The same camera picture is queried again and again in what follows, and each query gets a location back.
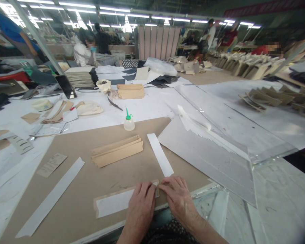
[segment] roll of tape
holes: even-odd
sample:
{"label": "roll of tape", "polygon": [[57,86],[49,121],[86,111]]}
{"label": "roll of tape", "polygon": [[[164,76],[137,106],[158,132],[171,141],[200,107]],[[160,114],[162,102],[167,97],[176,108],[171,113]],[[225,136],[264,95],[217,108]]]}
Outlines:
{"label": "roll of tape", "polygon": [[47,99],[40,99],[32,104],[32,107],[41,112],[52,108],[53,104]]}

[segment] paper pattern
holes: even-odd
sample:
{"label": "paper pattern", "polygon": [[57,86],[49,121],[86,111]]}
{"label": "paper pattern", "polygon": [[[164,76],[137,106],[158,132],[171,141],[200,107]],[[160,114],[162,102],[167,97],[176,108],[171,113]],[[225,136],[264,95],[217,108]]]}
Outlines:
{"label": "paper pattern", "polygon": [[57,169],[57,167],[67,158],[68,156],[62,154],[55,154],[48,162],[43,165],[36,173],[43,176],[49,177],[53,171]]}
{"label": "paper pattern", "polygon": [[51,211],[64,191],[68,188],[70,183],[74,180],[78,172],[84,166],[85,162],[78,158],[71,168],[65,173],[61,180],[56,184],[53,190],[48,194],[41,205],[36,209],[32,216],[27,220],[21,230],[17,233],[15,238],[23,236],[32,236],[37,227],[41,224],[46,215]]}

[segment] white shirt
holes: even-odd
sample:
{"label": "white shirt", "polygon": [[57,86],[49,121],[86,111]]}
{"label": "white shirt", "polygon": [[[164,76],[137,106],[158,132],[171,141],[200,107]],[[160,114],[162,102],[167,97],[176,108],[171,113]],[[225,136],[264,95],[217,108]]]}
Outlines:
{"label": "white shirt", "polygon": [[[91,51],[81,42],[74,46],[74,57],[78,66],[89,67],[94,64],[88,64],[91,58]],[[96,61],[96,54],[93,53],[94,62]]]}
{"label": "white shirt", "polygon": [[207,34],[207,35],[210,35],[210,37],[208,39],[208,46],[209,46],[209,48],[212,45],[212,40],[214,39],[215,33],[216,33],[216,27],[213,25],[211,28],[209,28],[208,34]]}

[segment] hand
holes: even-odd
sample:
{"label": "hand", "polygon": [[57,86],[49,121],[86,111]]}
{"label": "hand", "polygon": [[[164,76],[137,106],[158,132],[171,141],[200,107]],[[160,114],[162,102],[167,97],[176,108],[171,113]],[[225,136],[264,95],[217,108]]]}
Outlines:
{"label": "hand", "polygon": [[125,227],[118,240],[121,243],[140,243],[153,219],[156,186],[151,182],[138,183],[129,201]]}
{"label": "hand", "polygon": [[171,213],[184,228],[192,231],[194,226],[200,222],[201,216],[194,206],[185,179],[178,176],[165,177],[158,187],[166,192]]}
{"label": "hand", "polygon": [[30,52],[32,53],[33,56],[37,56],[37,52],[35,51],[35,49],[31,49]]}

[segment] green nozzle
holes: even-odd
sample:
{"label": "green nozzle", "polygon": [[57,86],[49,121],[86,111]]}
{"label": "green nozzle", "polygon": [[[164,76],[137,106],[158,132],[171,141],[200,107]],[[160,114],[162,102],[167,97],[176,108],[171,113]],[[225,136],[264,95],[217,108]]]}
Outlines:
{"label": "green nozzle", "polygon": [[131,119],[131,116],[133,117],[133,115],[129,115],[128,114],[128,108],[126,109],[126,117],[125,117],[125,119],[126,120],[130,120]]}

